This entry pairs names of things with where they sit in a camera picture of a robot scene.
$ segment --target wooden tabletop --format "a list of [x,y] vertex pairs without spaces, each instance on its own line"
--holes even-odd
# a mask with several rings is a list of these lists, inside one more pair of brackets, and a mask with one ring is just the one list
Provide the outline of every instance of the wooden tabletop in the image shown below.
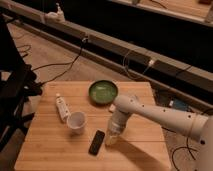
[[[96,130],[106,131],[109,106],[95,106],[88,98],[92,82],[51,82],[45,86],[36,115],[16,161],[16,171],[167,171],[170,161],[158,124],[133,115],[116,145],[104,143],[97,156],[88,154]],[[155,104],[147,82],[115,82],[119,93],[136,94],[145,104]],[[71,136],[55,106],[60,93],[71,112],[86,114],[83,135]]]

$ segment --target white bottle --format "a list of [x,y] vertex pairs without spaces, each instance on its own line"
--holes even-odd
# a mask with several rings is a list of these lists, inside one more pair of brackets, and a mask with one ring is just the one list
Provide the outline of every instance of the white bottle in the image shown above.
[[67,107],[65,99],[62,98],[59,93],[56,94],[56,106],[62,122],[66,122],[67,117],[70,115],[70,111]]
[[57,5],[57,9],[58,9],[58,11],[57,11],[58,20],[60,22],[65,22],[64,12],[61,10],[59,3],[56,3],[56,5]]

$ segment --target green bowl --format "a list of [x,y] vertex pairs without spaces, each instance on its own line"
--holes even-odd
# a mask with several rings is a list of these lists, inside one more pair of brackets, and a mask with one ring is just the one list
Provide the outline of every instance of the green bowl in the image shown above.
[[117,86],[108,80],[96,81],[89,88],[89,97],[97,104],[105,105],[111,103],[117,95]]

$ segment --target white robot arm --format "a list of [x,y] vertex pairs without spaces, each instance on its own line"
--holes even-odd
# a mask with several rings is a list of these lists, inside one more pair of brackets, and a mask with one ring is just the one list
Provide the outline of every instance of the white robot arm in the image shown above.
[[190,137],[200,143],[195,171],[213,170],[213,117],[175,109],[141,104],[137,98],[119,95],[114,100],[115,111],[108,122],[106,145],[116,143],[134,113],[163,127]]

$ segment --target white ceramic cup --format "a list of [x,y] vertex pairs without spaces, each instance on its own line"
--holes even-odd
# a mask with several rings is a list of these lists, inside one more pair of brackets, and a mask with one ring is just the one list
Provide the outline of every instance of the white ceramic cup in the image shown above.
[[74,112],[67,117],[67,126],[72,134],[83,134],[86,125],[86,117],[83,112]]

